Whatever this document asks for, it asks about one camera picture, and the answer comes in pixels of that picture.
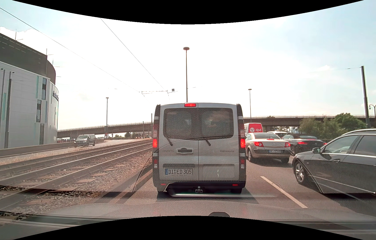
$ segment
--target silver van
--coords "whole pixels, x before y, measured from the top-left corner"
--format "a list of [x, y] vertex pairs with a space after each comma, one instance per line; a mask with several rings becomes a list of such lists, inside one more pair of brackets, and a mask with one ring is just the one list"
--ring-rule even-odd
[[157, 105], [153, 129], [153, 183], [158, 192], [241, 193], [246, 155], [239, 104]]

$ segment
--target building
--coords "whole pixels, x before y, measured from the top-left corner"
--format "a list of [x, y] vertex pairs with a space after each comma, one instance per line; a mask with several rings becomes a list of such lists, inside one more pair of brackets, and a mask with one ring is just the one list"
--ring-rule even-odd
[[45, 54], [0, 33], [0, 149], [57, 143], [55, 79]]

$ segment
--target rear windshield wiper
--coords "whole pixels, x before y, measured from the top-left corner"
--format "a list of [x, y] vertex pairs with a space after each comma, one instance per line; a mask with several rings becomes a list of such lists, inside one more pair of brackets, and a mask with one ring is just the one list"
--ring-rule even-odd
[[172, 142], [170, 141], [170, 139], [169, 139], [169, 138], [166, 138], [166, 139], [167, 139], [167, 141], [169, 141], [170, 146], [173, 146], [173, 144], [172, 144]]

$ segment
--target car wheel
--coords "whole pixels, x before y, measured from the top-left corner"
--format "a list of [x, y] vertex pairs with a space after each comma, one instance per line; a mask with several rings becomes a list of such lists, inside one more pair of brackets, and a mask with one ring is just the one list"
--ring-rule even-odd
[[247, 149], [247, 157], [249, 158], [249, 162], [253, 162], [253, 156], [251, 155], [250, 149]]
[[232, 194], [240, 194], [243, 191], [242, 188], [231, 189]]
[[290, 158], [283, 158], [283, 159], [281, 159], [281, 164], [287, 165], [289, 160], [290, 160]]
[[293, 173], [296, 177], [297, 183], [301, 185], [306, 185], [306, 183], [309, 180], [309, 175], [305, 167], [299, 161], [294, 162]]

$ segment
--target overhead wire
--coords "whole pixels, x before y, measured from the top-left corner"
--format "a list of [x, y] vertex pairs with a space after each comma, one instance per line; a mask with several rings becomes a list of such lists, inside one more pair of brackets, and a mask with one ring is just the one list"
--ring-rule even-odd
[[93, 66], [99, 68], [100, 70], [102, 70], [103, 72], [105, 72], [106, 74], [110, 75], [111, 77], [117, 79], [118, 81], [120, 81], [121, 83], [125, 84], [126, 86], [128, 86], [129, 88], [135, 90], [136, 92], [140, 93], [138, 90], [134, 89], [133, 87], [129, 86], [128, 84], [124, 83], [123, 81], [121, 81], [120, 79], [114, 77], [113, 75], [111, 75], [110, 73], [106, 72], [105, 70], [103, 70], [102, 68], [96, 66], [95, 64], [91, 63], [90, 61], [88, 61], [87, 59], [83, 58], [82, 56], [76, 54], [75, 52], [73, 52], [72, 50], [68, 49], [66, 46], [63, 46], [62, 44], [60, 44], [59, 42], [57, 42], [56, 40], [52, 39], [51, 37], [47, 36], [46, 34], [42, 33], [40, 30], [37, 30], [36, 28], [34, 28], [33, 26], [31, 26], [30, 24], [27, 24], [25, 21], [19, 19], [18, 17], [16, 17], [15, 15], [9, 13], [8, 11], [4, 10], [3, 8], [0, 7], [1, 10], [3, 10], [4, 12], [8, 13], [9, 15], [11, 15], [12, 17], [18, 19], [19, 21], [25, 23], [26, 25], [30, 26], [32, 29], [38, 31], [39, 33], [41, 33], [42, 35], [46, 36], [47, 38], [51, 39], [52, 41], [56, 42], [57, 44], [59, 44], [60, 46], [64, 47], [65, 49], [67, 49], [68, 51], [72, 52], [73, 54], [81, 57], [83, 60], [85, 60], [86, 62], [92, 64]]
[[[117, 35], [114, 33], [113, 30], [111, 30], [111, 28], [105, 23], [105, 21], [100, 18], [102, 20], [102, 22], [106, 25], [106, 27], [108, 27], [108, 29], [112, 32], [112, 34], [114, 34], [114, 36], [121, 42], [121, 44], [123, 44], [123, 46], [125, 46], [127, 48], [127, 50], [133, 55], [133, 57], [135, 57], [135, 55], [128, 49], [128, 47], [120, 40], [119, 37], [117, 37]], [[141, 61], [139, 61], [139, 59], [137, 57], [135, 57], [136, 60], [142, 65], [143, 68], [145, 68], [145, 70], [151, 75], [151, 77], [153, 77], [153, 79], [160, 85], [160, 87], [164, 90], [164, 87], [161, 86], [161, 84], [159, 83], [159, 81], [157, 81], [157, 79], [154, 78], [154, 76], [148, 71], [148, 69], [141, 63]]]

